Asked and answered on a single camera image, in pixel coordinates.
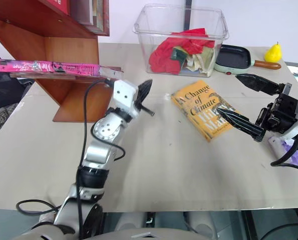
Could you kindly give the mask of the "clear plastic bin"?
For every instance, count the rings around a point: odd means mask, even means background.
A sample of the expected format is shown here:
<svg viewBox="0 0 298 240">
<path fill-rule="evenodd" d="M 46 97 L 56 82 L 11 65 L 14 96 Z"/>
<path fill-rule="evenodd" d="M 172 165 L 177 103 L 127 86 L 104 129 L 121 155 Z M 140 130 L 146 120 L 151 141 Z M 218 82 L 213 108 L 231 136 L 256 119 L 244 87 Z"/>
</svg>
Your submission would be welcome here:
<svg viewBox="0 0 298 240">
<path fill-rule="evenodd" d="M 205 77 L 197 72 L 183 68 L 180 74 L 152 72 L 148 63 L 153 51 L 172 33 L 183 32 L 184 6 L 147 4 L 145 5 L 133 27 L 141 46 L 146 71 L 153 74 Z M 189 30 L 204 28 L 210 40 L 215 41 L 215 60 L 224 40 L 229 33 L 222 10 L 216 8 L 191 8 Z"/>
</svg>

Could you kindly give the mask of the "beige cloth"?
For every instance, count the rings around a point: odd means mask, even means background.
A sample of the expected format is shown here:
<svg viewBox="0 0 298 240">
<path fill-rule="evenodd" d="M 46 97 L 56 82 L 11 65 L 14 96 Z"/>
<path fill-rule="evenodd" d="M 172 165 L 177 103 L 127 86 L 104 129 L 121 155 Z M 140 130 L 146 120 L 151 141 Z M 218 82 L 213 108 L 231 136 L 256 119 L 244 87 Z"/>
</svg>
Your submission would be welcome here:
<svg viewBox="0 0 298 240">
<path fill-rule="evenodd" d="M 185 68 L 197 72 L 205 77 L 210 77 L 215 64 L 214 48 L 203 47 L 202 53 L 187 55 Z"/>
</svg>

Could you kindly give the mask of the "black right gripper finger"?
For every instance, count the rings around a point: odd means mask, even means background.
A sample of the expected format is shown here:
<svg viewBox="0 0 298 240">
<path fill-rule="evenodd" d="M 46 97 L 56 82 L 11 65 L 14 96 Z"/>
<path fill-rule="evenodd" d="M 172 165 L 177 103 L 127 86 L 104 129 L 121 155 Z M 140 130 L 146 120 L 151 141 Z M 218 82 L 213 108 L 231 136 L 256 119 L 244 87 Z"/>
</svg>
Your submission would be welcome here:
<svg viewBox="0 0 298 240">
<path fill-rule="evenodd" d="M 243 85 L 256 92 L 263 92 L 268 95 L 275 95 L 281 93 L 281 84 L 272 82 L 264 77 L 242 73 L 235 76 Z"/>
<path fill-rule="evenodd" d="M 258 125 L 251 123 L 245 116 L 231 110 L 224 108 L 217 108 L 217 112 L 234 128 L 250 135 L 256 142 L 261 142 L 264 135 L 265 129 Z"/>
</svg>

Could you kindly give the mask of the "red book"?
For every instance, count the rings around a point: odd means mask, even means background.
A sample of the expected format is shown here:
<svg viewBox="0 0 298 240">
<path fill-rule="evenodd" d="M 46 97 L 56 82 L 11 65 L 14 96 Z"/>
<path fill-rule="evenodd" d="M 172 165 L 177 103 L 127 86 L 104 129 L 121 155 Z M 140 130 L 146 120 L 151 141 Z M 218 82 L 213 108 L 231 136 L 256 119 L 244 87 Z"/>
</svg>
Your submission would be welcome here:
<svg viewBox="0 0 298 240">
<path fill-rule="evenodd" d="M 70 15 L 69 0 L 44 0 L 48 7 L 59 14 Z"/>
</svg>

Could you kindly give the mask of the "red cloth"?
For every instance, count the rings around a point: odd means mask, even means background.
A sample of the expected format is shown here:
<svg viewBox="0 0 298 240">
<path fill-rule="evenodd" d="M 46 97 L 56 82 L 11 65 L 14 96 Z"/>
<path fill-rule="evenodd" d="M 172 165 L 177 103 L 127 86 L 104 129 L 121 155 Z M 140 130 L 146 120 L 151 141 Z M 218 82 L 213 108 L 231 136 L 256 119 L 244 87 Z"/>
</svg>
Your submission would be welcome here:
<svg viewBox="0 0 298 240">
<path fill-rule="evenodd" d="M 210 40 L 204 28 L 173 32 L 149 57 L 148 63 L 154 73 L 178 75 L 185 68 L 186 61 L 180 64 L 171 60 L 173 48 L 183 49 L 187 55 L 200 54 L 203 47 L 215 48 L 215 41 Z"/>
</svg>

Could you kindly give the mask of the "white grey book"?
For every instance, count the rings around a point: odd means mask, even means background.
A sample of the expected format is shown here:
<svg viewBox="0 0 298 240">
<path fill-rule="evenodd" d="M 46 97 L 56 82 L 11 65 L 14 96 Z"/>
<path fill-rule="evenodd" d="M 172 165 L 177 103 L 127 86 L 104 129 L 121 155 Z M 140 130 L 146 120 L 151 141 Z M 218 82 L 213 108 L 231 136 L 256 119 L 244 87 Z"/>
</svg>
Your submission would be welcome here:
<svg viewBox="0 0 298 240">
<path fill-rule="evenodd" d="M 82 25 L 93 25 L 93 0 L 70 0 L 71 17 Z"/>
</svg>

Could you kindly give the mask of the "red-brown wooden bookshelf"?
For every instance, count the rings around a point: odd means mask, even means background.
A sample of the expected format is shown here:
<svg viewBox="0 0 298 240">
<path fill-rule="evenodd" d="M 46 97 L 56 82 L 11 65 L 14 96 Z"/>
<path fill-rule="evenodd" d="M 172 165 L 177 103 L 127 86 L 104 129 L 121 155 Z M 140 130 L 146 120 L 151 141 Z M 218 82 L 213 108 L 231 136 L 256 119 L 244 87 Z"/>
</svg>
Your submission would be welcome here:
<svg viewBox="0 0 298 240">
<path fill-rule="evenodd" d="M 99 64 L 98 37 L 70 15 L 55 12 L 44 0 L 0 0 L 0 42 L 17 61 Z M 55 122 L 96 122 L 108 108 L 113 90 L 97 80 L 120 78 L 8 72 L 33 78 L 59 105 Z"/>
</svg>

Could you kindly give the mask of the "black table leg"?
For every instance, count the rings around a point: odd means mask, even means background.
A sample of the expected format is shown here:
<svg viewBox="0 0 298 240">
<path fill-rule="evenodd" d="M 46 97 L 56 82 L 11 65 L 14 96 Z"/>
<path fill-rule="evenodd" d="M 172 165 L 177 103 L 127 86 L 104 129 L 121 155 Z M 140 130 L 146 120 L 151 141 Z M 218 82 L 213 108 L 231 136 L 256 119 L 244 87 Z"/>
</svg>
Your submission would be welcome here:
<svg viewBox="0 0 298 240">
<path fill-rule="evenodd" d="M 242 210 L 241 211 L 242 221 L 247 240 L 258 240 L 256 226 L 254 223 L 252 211 Z"/>
</svg>

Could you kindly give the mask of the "grey white robot torso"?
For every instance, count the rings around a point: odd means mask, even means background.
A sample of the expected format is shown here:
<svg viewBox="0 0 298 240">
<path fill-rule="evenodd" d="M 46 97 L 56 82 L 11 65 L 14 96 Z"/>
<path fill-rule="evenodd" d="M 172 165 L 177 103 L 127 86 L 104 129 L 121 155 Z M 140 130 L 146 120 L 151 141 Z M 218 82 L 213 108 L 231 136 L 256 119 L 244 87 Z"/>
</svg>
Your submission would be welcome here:
<svg viewBox="0 0 298 240">
<path fill-rule="evenodd" d="M 129 228 L 79 239 L 75 229 L 43 221 L 12 240 L 213 240 L 212 238 L 173 228 Z"/>
</svg>

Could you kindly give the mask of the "black vertical pole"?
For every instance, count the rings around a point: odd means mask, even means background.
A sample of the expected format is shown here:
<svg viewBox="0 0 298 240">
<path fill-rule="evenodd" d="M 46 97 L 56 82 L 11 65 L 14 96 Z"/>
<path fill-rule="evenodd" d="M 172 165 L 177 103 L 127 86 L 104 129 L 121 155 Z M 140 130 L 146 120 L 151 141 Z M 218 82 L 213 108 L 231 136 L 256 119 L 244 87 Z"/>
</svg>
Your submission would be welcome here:
<svg viewBox="0 0 298 240">
<path fill-rule="evenodd" d="M 192 7 L 192 0 L 185 0 L 185 2 L 184 2 L 184 23 L 183 23 L 184 31 L 189 30 L 189 27 L 190 27 L 191 7 Z"/>
</svg>

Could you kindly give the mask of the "pink magenta book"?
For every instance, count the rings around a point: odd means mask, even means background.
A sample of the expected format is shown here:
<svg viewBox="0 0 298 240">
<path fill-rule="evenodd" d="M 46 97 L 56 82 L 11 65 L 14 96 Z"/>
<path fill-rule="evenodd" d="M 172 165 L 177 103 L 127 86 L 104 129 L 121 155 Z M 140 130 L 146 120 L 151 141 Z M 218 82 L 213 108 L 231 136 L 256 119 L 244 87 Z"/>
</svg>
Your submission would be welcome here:
<svg viewBox="0 0 298 240">
<path fill-rule="evenodd" d="M 123 76 L 123 72 L 121 70 L 104 67 L 98 64 L 10 59 L 0 59 L 0 72 L 107 77 L 114 79 L 120 79 Z"/>
</svg>

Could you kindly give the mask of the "mint green frying pan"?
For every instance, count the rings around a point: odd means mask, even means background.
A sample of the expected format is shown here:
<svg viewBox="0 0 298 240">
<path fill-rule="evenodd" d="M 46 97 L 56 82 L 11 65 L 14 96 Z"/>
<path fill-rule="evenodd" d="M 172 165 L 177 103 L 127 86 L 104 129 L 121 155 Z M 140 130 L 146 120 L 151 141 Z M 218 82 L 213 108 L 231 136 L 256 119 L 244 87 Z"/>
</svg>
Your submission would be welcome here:
<svg viewBox="0 0 298 240">
<path fill-rule="evenodd" d="M 265 62 L 251 58 L 250 51 L 241 46 L 223 44 L 214 64 L 214 69 L 226 75 L 245 74 L 251 67 L 270 70 L 281 68 L 279 63 Z"/>
</svg>

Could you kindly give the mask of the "yellow toy pear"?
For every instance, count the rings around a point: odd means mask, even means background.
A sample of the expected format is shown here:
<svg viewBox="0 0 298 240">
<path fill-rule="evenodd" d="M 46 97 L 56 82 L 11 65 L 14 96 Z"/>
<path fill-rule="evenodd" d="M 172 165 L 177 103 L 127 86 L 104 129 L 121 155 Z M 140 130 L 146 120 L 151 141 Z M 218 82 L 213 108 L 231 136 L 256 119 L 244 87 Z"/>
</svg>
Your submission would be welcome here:
<svg viewBox="0 0 298 240">
<path fill-rule="evenodd" d="M 266 62 L 277 63 L 282 58 L 282 50 L 279 42 L 274 44 L 264 55 Z"/>
</svg>

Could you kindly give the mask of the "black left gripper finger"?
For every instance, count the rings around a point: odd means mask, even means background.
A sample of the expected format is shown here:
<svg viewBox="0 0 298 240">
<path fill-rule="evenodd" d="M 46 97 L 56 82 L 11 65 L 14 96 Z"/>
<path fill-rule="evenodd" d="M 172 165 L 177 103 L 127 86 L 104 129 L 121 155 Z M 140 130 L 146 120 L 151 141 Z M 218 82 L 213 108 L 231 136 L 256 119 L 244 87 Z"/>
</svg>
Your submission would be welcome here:
<svg viewBox="0 0 298 240">
<path fill-rule="evenodd" d="M 142 106 L 142 102 L 144 101 L 144 99 L 147 97 L 147 95 L 150 92 L 152 82 L 153 82 L 152 79 L 148 79 L 148 80 L 144 81 L 143 83 L 141 83 L 140 85 L 138 85 L 138 95 L 135 100 L 136 107 Z"/>
<path fill-rule="evenodd" d="M 155 112 L 154 112 L 154 111 L 152 111 L 152 110 L 146 108 L 146 107 L 143 106 L 143 105 L 141 105 L 141 110 L 144 111 L 144 112 L 146 112 L 147 114 L 149 114 L 149 115 L 152 116 L 152 117 L 155 115 Z"/>
</svg>

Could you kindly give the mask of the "yellow paperback book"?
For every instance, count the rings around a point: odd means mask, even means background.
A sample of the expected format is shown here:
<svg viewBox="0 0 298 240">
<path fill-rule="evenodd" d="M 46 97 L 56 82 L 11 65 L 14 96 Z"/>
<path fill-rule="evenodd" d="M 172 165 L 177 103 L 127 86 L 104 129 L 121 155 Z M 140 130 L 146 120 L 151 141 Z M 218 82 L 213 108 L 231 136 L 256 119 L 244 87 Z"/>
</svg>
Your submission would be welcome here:
<svg viewBox="0 0 298 240">
<path fill-rule="evenodd" d="M 217 109 L 236 109 L 202 80 L 174 92 L 171 99 L 208 142 L 232 128 Z"/>
</svg>

